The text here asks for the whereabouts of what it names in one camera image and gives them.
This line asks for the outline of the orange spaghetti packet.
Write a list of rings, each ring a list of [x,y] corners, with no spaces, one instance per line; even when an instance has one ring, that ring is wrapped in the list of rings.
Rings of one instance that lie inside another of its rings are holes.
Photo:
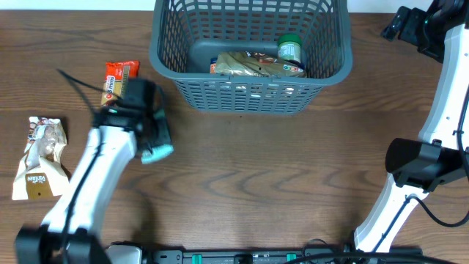
[[[110,106],[114,101],[123,98],[128,86],[128,80],[138,76],[139,68],[139,60],[107,62],[100,101],[101,106]]]

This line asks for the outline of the teal snack wrapper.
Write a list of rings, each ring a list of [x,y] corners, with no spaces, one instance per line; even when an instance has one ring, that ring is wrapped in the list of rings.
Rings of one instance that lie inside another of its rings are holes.
[[[169,131],[169,124],[164,108],[157,109],[152,116],[149,130],[142,142],[141,162],[152,164],[158,162],[174,151]]]

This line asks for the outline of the multicolour carton pack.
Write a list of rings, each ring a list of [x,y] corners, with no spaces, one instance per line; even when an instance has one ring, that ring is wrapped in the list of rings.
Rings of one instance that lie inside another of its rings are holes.
[[[216,73],[215,68],[216,68],[216,65],[217,65],[217,60],[218,60],[217,57],[216,57],[216,58],[212,58],[212,59],[210,60],[210,73]]]

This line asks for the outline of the green lid jar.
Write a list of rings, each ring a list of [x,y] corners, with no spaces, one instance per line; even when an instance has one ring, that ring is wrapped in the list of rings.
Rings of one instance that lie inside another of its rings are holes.
[[[302,40],[296,34],[284,34],[278,39],[278,57],[285,61],[301,63]]]

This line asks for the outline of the white brown snack bag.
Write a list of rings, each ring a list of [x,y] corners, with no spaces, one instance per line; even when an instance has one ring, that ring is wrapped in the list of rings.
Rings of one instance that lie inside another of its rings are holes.
[[[67,145],[61,120],[30,117],[24,156],[12,184],[13,200],[31,200],[63,195],[69,177],[62,168],[61,155]]]

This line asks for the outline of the gold coffee bag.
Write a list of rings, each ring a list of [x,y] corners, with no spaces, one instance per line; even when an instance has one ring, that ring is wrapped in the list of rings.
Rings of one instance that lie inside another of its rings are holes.
[[[248,51],[228,51],[218,55],[216,73],[245,77],[304,77],[301,67],[275,56]]]

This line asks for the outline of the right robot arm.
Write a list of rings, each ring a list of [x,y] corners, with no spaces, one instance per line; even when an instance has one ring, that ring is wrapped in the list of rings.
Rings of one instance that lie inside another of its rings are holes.
[[[428,10],[401,6],[382,37],[414,45],[442,63],[429,116],[416,140],[388,147],[385,186],[353,234],[359,252],[388,253],[416,205],[438,186],[468,176],[468,0],[434,0]]]

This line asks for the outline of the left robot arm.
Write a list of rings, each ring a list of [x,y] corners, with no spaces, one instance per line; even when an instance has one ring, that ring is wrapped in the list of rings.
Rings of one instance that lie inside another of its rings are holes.
[[[19,263],[150,263],[152,255],[126,243],[105,248],[99,235],[121,174],[139,157],[151,164],[174,147],[161,88],[132,78],[123,98],[95,112],[88,140],[70,181],[71,189],[38,228],[22,227],[15,239]]]

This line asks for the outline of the grey plastic basket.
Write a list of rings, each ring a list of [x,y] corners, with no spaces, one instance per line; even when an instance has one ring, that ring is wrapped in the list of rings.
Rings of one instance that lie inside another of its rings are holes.
[[[223,52],[278,53],[300,40],[303,76],[212,73]],[[157,0],[149,60],[200,111],[295,114],[352,69],[346,0]]]

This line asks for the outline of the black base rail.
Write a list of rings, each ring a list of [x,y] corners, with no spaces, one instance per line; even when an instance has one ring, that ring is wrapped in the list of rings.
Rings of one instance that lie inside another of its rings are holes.
[[[314,254],[335,253],[335,246],[309,244],[302,249],[185,251],[167,248],[152,251],[131,242],[113,243],[106,249],[112,263],[122,264],[268,264],[286,263]]]

